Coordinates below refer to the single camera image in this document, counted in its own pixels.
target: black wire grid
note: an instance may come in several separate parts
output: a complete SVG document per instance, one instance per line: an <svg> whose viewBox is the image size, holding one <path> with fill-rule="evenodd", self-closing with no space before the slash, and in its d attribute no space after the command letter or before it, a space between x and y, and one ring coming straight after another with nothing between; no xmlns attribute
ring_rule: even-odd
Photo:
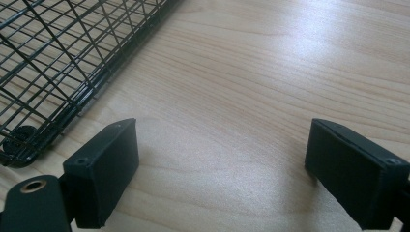
<svg viewBox="0 0 410 232"><path fill-rule="evenodd" d="M176 0L0 2L0 162L30 164Z"/></svg>

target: table surface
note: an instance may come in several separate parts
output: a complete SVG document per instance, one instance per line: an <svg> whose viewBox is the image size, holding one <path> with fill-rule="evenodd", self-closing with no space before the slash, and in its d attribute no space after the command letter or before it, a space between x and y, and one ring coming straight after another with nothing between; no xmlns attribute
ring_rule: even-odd
<svg viewBox="0 0 410 232"><path fill-rule="evenodd" d="M409 64L408 1L183 1L63 139L0 169L0 206L135 118L140 166L101 231L361 231L304 169L310 122L410 160Z"/></svg>

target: wood grain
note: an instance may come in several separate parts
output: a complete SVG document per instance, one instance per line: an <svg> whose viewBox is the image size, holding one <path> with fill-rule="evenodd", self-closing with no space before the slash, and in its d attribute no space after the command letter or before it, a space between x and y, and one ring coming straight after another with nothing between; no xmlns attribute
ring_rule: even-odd
<svg viewBox="0 0 410 232"><path fill-rule="evenodd" d="M409 64L407 1L183 1L47 154L0 169L1 203L133 117L141 164L96 231L361 231L304 170L310 121L410 160Z"/></svg>

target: light wood surface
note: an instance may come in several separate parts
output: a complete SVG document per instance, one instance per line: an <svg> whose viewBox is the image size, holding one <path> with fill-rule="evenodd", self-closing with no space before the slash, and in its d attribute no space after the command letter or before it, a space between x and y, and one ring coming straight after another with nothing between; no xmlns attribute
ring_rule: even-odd
<svg viewBox="0 0 410 232"><path fill-rule="evenodd" d="M140 166L101 231L361 231L304 169L310 121L410 160L410 2L183 1L63 139L0 169L1 208L126 118Z"/></svg>

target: black wire rack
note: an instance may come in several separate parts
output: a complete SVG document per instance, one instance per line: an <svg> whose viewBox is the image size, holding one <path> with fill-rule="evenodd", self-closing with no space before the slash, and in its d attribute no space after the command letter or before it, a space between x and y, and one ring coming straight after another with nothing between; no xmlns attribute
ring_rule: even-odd
<svg viewBox="0 0 410 232"><path fill-rule="evenodd" d="M2 0L0 162L33 162L176 2Z"/></svg>

